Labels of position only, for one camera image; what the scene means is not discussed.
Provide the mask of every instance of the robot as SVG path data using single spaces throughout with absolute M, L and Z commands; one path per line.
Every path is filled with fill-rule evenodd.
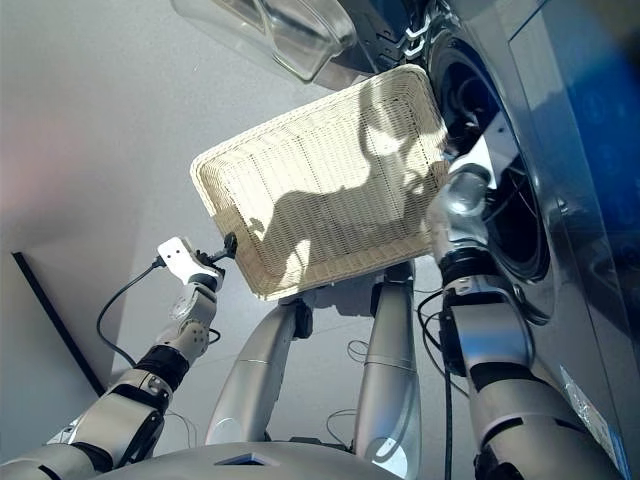
M 442 273 L 440 342 L 447 370 L 468 381 L 478 445 L 476 478 L 621 478 L 565 398 L 532 373 L 535 346 L 513 289 L 487 249 L 487 189 L 500 176 L 481 138 L 451 166 L 428 218 Z M 502 144 L 508 163 L 510 150 Z M 414 479 L 419 474 L 419 379 L 412 330 L 412 268 L 388 268 L 372 293 L 375 317 L 350 452 L 265 434 L 291 341 L 312 331 L 313 295 L 282 299 L 240 352 L 214 409 L 206 445 L 151 458 L 173 393 L 208 348 L 234 238 L 214 256 L 173 238 L 158 248 L 183 283 L 175 328 L 72 425 L 48 444 L 0 467 L 5 480 L 160 478 Z

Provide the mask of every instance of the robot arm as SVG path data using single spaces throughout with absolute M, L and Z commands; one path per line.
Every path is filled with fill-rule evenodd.
M 489 182 L 489 172 L 464 165 L 429 207 L 443 277 L 442 351 L 452 373 L 468 379 L 476 478 L 620 478 L 564 397 L 530 370 L 531 335 L 486 248 Z
M 15 459 L 0 468 L 0 476 L 90 478 L 151 456 L 173 393 L 209 344 L 216 292 L 224 278 L 214 262 L 233 257 L 235 248 L 235 237 L 225 239 L 225 249 L 213 257 L 194 252 L 177 237 L 160 245 L 162 259 L 184 284 L 170 314 L 173 327 L 77 420 L 64 444 Z

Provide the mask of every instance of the white wicker basket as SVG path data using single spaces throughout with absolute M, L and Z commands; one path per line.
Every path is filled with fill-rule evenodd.
M 212 148 L 191 176 L 272 300 L 428 252 L 445 137 L 426 75 L 403 66 Z

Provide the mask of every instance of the washing machine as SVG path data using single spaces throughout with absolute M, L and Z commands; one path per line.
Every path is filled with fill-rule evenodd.
M 463 154 L 493 117 L 520 155 L 487 199 L 490 249 L 536 357 L 640 477 L 640 5 L 427 5 L 422 62 Z

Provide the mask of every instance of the clear plastic container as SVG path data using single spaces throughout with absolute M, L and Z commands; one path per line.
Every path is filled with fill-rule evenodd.
M 337 0 L 172 0 L 174 9 L 211 37 L 273 70 L 311 82 L 356 42 Z

